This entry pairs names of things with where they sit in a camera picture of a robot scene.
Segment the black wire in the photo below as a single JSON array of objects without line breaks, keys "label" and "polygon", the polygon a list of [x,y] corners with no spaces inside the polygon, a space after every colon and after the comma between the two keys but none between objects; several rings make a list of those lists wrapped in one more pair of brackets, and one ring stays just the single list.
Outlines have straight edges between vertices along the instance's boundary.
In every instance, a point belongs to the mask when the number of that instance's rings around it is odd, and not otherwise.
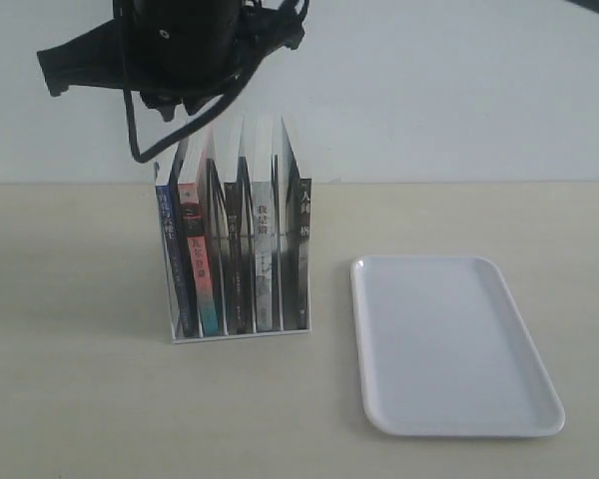
[{"label": "black wire", "polygon": [[[194,132],[202,128],[204,125],[210,123],[215,118],[217,118],[221,113],[223,113],[232,103],[233,101],[240,95],[242,90],[246,87],[248,82],[251,80],[257,69],[260,67],[260,64],[266,57],[268,53],[268,47],[271,45],[271,40],[276,38],[276,34],[278,30],[284,24],[284,17],[288,15],[288,12],[293,9],[294,15],[297,13],[295,8],[298,4],[299,0],[284,0],[274,18],[272,20],[271,31],[268,34],[269,42],[262,42],[256,51],[255,55],[251,59],[249,63],[243,68],[242,73],[238,75],[230,85],[227,92],[221,96],[220,100],[216,102],[211,108],[209,108],[206,112],[200,114],[196,119],[189,122],[184,127],[176,130],[171,133],[167,137],[163,138],[155,145],[147,149],[144,153],[140,152],[140,147],[138,145],[138,128],[136,124],[135,118],[135,107],[133,104],[133,97],[131,93],[131,89],[129,86],[129,75],[127,72],[126,66],[126,30],[125,24],[123,23],[127,19],[124,18],[122,13],[122,8],[120,5],[120,1],[125,0],[114,0],[113,1],[113,17],[116,23],[118,24],[118,34],[119,34],[119,42],[120,42],[120,56],[122,61],[122,70],[124,72],[124,84],[122,88],[122,93],[124,97],[124,104],[127,116],[127,131],[129,136],[129,147],[131,149],[131,154],[134,160],[140,164],[144,164],[152,160],[154,157],[174,145],[175,143],[183,140],[184,138],[192,135]],[[302,20],[306,16],[306,11],[308,8],[308,0],[303,0],[303,5],[301,11],[299,12],[299,18]]]}]

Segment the white tray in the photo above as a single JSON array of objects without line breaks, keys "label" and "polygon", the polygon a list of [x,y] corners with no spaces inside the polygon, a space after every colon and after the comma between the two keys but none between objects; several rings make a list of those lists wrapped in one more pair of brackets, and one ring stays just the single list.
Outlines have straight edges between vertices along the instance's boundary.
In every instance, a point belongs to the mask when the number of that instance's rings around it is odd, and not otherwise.
[{"label": "white tray", "polygon": [[499,269],[479,257],[365,256],[351,269],[363,405],[402,436],[538,437],[561,402]]}]

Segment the table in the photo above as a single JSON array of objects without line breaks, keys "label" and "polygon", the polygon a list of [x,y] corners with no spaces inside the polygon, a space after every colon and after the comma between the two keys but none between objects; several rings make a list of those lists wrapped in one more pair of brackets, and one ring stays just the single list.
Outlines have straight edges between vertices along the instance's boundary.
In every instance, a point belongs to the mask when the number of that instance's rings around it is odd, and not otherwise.
[{"label": "table", "polygon": [[[172,345],[150,186],[0,186],[0,478],[599,478],[599,183],[319,185],[313,332]],[[566,410],[540,440],[365,419],[349,265],[496,262]]]}]

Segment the tray rim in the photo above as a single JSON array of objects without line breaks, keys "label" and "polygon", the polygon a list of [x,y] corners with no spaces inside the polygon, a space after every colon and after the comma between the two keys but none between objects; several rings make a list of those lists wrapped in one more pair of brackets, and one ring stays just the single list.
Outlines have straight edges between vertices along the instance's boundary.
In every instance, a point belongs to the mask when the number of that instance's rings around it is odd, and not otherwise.
[{"label": "tray rim", "polygon": [[[493,429],[492,432],[475,432],[471,431],[469,428],[456,428],[454,430],[444,430],[443,424],[442,427],[437,427],[438,430],[433,431],[433,428],[424,429],[420,425],[417,428],[417,425],[413,427],[411,431],[403,432],[401,430],[395,430],[390,424],[385,424],[384,421],[376,414],[373,406],[368,401],[368,380],[367,380],[367,368],[364,367],[364,363],[366,359],[364,358],[363,347],[361,346],[361,332],[360,332],[360,317],[359,317],[359,291],[358,291],[358,276],[360,275],[360,271],[363,269],[363,264],[365,261],[368,261],[373,258],[392,258],[392,259],[400,259],[400,260],[409,260],[409,259],[418,259],[418,260],[426,260],[426,259],[445,259],[445,260],[476,260],[485,263],[488,267],[492,268],[497,275],[497,280],[504,292],[507,301],[511,307],[511,310],[514,313],[515,321],[517,326],[520,328],[520,331],[523,334],[523,338],[529,346],[529,350],[532,354],[532,360],[537,366],[537,370],[541,377],[541,380],[544,382],[548,394],[550,396],[550,400],[553,403],[557,411],[557,418],[555,422],[547,427],[520,427],[520,428],[499,428],[499,430]],[[512,296],[512,293],[506,283],[506,280],[503,276],[503,273],[499,266],[492,261],[491,259],[480,256],[480,255],[462,255],[462,254],[388,254],[388,253],[369,253],[364,254],[362,256],[356,257],[352,263],[350,264],[350,283],[351,283],[351,292],[352,292],[352,309],[353,309],[353,320],[354,320],[354,328],[355,328],[355,343],[357,347],[357,360],[359,365],[359,376],[360,376],[360,384],[361,384],[361,398],[362,405],[364,409],[364,413],[366,417],[370,421],[370,423],[376,427],[379,431],[393,436],[402,436],[402,437],[491,437],[491,438],[539,438],[539,437],[548,437],[554,436],[562,431],[565,422],[566,422],[566,414],[563,407],[563,404],[557,394],[557,391],[554,387],[552,380],[550,379],[550,375],[548,370],[541,359],[539,351],[532,340],[532,336],[530,335],[530,331],[523,320],[521,312],[517,307],[517,304]]]}]

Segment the white plastic tray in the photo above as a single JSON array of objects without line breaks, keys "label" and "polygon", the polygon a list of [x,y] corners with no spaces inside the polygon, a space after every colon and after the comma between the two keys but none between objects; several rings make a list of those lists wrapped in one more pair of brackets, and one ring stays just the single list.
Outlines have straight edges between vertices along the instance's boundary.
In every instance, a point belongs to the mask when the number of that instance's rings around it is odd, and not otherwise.
[{"label": "white plastic tray", "polygon": [[351,269],[363,405],[402,436],[538,437],[561,402],[499,269],[479,257],[365,256]]}]

